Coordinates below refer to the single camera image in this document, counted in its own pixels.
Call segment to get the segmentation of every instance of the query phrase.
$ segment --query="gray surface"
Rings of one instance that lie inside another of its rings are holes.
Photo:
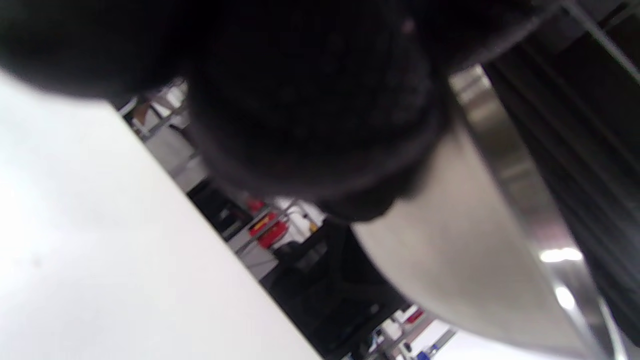
[[[422,191],[357,225],[363,248],[402,292],[460,329],[612,359],[599,294],[490,82],[478,67],[452,84],[463,89],[468,119],[452,106],[455,126],[432,155]],[[541,261],[563,249],[574,256]]]

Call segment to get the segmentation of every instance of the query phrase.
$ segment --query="metal bowl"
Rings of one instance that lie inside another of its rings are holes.
[[[577,359],[625,359],[525,145],[480,66],[450,79],[454,125],[421,191],[355,226],[406,296],[454,326]]]

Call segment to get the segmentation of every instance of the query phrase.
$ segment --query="red object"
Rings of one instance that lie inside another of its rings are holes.
[[[249,208],[251,214],[257,214],[262,208],[264,208],[264,201],[257,199],[248,199],[246,201],[246,207]]]
[[[249,235],[255,236],[260,232],[264,227],[266,227],[269,223],[271,223],[278,215],[273,212],[269,212],[267,215],[262,217],[258,222],[256,222],[251,229],[249,229]],[[284,234],[287,233],[289,227],[286,223],[278,220],[276,221],[264,234],[258,237],[258,244],[263,249],[270,248],[274,243],[278,240],[282,239]]]
[[[424,314],[424,310],[418,309],[418,310],[414,311],[413,314],[411,314],[411,316],[409,316],[406,319],[405,322],[406,323],[414,323],[422,316],[422,314]]]

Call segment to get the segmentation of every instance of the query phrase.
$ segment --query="white wall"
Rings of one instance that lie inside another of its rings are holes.
[[[2,360],[317,359],[109,105],[0,111]]]

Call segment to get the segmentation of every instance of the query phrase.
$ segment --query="blue object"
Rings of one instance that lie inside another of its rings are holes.
[[[418,356],[415,357],[416,360],[429,360],[429,356],[425,354],[424,351],[418,353]]]

